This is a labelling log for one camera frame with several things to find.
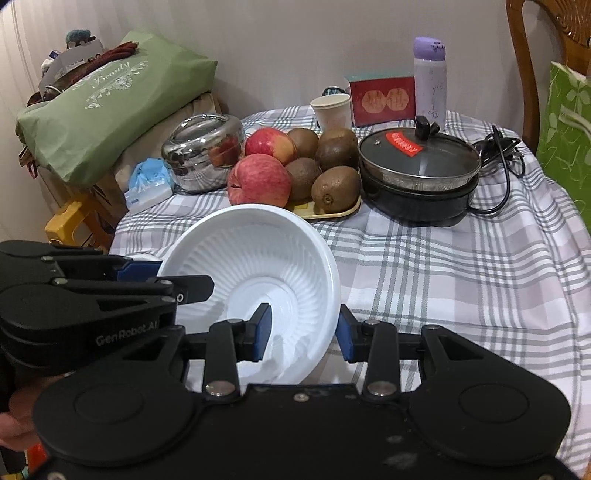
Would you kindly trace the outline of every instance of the bowl rim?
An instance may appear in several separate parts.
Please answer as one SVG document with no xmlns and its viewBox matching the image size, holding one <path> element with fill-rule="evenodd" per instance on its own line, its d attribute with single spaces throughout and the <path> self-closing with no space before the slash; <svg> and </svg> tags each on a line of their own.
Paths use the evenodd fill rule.
<svg viewBox="0 0 591 480">
<path fill-rule="evenodd" d="M 179 247 L 182 244 L 186 243 L 188 241 L 187 239 L 193 236 L 193 232 L 195 230 L 200 229 L 204 224 L 211 222 L 212 220 L 222 215 L 225 215 L 228 212 L 236 212 L 240 210 L 243 210 L 244 213 L 246 213 L 249 210 L 257 212 L 267 212 L 270 215 L 280 216 L 283 219 L 293 223 L 295 226 L 300 227 L 302 233 L 305 234 L 308 237 L 308 239 L 312 241 L 312 244 L 314 245 L 316 251 L 320 254 L 323 260 L 323 271 L 325 277 L 329 279 L 329 288 L 327 291 L 326 314 L 324 318 L 320 319 L 320 321 L 322 323 L 330 322 L 333 325 L 333 327 L 331 328 L 332 334 L 330 336 L 327 336 L 327 338 L 323 341 L 320 341 L 320 336 L 317 335 L 316 339 L 313 339 L 312 344 L 309 346 L 308 349 L 309 355 L 307 356 L 307 358 L 309 361 L 301 362 L 298 365 L 299 368 L 297 369 L 292 368 L 292 365 L 290 365 L 288 370 L 290 371 L 291 376 L 281 379 L 282 383 L 300 383 L 302 382 L 302 380 L 304 380 L 308 375 L 312 373 L 312 371 L 316 368 L 316 366 L 318 366 L 318 364 L 326 354 L 330 346 L 330 343 L 334 337 L 334 333 L 336 331 L 336 325 L 339 319 L 341 304 L 340 275 L 336 264 L 336 260 L 324 238 L 306 220 L 297 216 L 295 213 L 271 205 L 246 203 L 242 205 L 232 205 L 229 207 L 225 207 L 197 221 L 194 225 L 189 227 L 188 230 L 186 230 L 185 233 L 183 233 L 177 241 L 175 241 L 175 243 L 166 252 L 162 264 L 160 265 L 160 269 L 158 270 L 158 275 L 160 275 L 161 272 L 165 271 L 165 269 L 175 261 L 175 251 L 179 251 Z"/>
</svg>

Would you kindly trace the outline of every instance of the plaid tablecloth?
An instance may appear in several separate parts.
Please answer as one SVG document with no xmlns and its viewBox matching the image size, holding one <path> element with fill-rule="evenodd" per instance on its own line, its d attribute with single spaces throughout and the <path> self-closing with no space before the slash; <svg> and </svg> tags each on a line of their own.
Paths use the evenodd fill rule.
<svg viewBox="0 0 591 480">
<path fill-rule="evenodd" d="M 288 131 L 313 128 L 314 116 L 309 107 L 292 107 L 251 115 L 243 124 L 247 134 L 260 127 Z M 399 124 L 356 133 L 362 138 Z M 491 125 L 448 113 L 447 131 L 474 142 Z M 412 228 L 363 203 L 349 218 L 313 225 L 336 258 L 342 301 L 358 319 L 386 320 L 407 333 L 438 323 L 558 386 L 572 408 L 559 456 L 582 475 L 591 452 L 591 240 L 568 195 L 523 143 L 519 149 L 527 174 L 512 176 L 511 198 L 498 216 Z M 496 205 L 504 193 L 497 169 L 482 177 L 473 204 Z M 111 253 L 162 257 L 187 228 L 227 205 L 225 191 L 175 195 L 124 217 Z M 364 372 L 365 364 L 346 364 L 333 342 L 308 380 L 361 384 Z M 403 362 L 403 388 L 419 383 L 416 364 Z"/>
</svg>

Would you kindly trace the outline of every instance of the green gift bag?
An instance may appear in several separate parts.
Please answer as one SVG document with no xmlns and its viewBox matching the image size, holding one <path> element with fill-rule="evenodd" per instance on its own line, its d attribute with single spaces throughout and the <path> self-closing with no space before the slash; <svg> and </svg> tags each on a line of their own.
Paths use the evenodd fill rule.
<svg viewBox="0 0 591 480">
<path fill-rule="evenodd" d="M 544 173 L 569 193 L 591 230 L 591 84 L 556 62 L 550 67 L 537 157 Z"/>
<path fill-rule="evenodd" d="M 35 160 L 67 183 L 96 183 L 139 136 L 213 86 L 216 61 L 149 33 L 127 41 L 138 43 L 135 55 L 18 115 Z"/>
</svg>

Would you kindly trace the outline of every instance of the human hand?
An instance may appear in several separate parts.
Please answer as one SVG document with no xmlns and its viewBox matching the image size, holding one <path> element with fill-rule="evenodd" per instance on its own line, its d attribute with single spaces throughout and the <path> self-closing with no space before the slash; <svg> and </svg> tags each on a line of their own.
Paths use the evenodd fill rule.
<svg viewBox="0 0 591 480">
<path fill-rule="evenodd" d="M 33 405 L 43 390 L 61 378 L 37 378 L 12 394 L 9 411 L 0 413 L 0 445 L 18 452 L 39 442 L 33 426 Z"/>
</svg>

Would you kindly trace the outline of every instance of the paper cup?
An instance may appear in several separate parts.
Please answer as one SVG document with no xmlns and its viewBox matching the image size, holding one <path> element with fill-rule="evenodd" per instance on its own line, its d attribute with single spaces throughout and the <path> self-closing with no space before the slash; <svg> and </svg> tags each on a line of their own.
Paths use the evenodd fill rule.
<svg viewBox="0 0 591 480">
<path fill-rule="evenodd" d="M 334 93 L 315 98 L 310 102 L 323 132 L 330 128 L 351 128 L 351 95 Z"/>
</svg>

